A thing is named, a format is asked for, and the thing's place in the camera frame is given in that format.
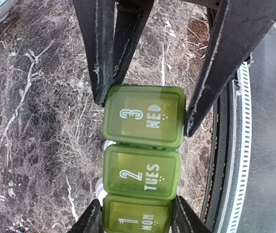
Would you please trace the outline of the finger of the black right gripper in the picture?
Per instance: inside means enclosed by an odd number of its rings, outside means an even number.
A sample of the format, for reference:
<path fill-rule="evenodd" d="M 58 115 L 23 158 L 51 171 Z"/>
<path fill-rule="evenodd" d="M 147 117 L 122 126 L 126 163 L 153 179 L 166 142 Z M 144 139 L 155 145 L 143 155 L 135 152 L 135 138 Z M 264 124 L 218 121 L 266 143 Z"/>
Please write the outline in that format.
<path fill-rule="evenodd" d="M 187 110 L 184 135 L 193 136 L 232 75 L 276 21 L 276 0 L 222 0 L 205 61 Z"/>
<path fill-rule="evenodd" d="M 152 0 L 75 0 L 94 101 L 121 85 L 146 25 Z"/>

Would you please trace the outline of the green weekly pill organizer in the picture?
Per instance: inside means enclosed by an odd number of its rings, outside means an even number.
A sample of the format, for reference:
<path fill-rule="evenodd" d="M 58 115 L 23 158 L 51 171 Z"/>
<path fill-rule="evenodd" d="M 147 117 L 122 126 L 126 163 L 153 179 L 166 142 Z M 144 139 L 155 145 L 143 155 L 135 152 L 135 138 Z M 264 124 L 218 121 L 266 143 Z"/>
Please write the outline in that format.
<path fill-rule="evenodd" d="M 118 85 L 107 95 L 103 228 L 167 233 L 180 180 L 186 96 L 179 87 Z"/>

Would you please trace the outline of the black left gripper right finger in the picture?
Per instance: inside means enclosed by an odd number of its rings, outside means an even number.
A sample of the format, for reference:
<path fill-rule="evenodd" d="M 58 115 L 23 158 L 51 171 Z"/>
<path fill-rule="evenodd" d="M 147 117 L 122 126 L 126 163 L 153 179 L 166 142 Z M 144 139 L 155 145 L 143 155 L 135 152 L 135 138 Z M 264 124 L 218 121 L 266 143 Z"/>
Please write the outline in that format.
<path fill-rule="evenodd" d="M 172 233 L 212 233 L 182 196 L 173 204 Z"/>

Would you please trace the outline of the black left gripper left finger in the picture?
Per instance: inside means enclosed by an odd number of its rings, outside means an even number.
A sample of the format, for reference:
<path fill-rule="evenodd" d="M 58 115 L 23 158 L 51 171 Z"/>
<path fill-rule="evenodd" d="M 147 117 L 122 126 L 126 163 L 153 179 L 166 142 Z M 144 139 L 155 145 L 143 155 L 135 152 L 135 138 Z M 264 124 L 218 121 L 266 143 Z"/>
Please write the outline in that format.
<path fill-rule="evenodd" d="M 68 233 L 103 233 L 103 213 L 98 199 L 90 203 Z"/>

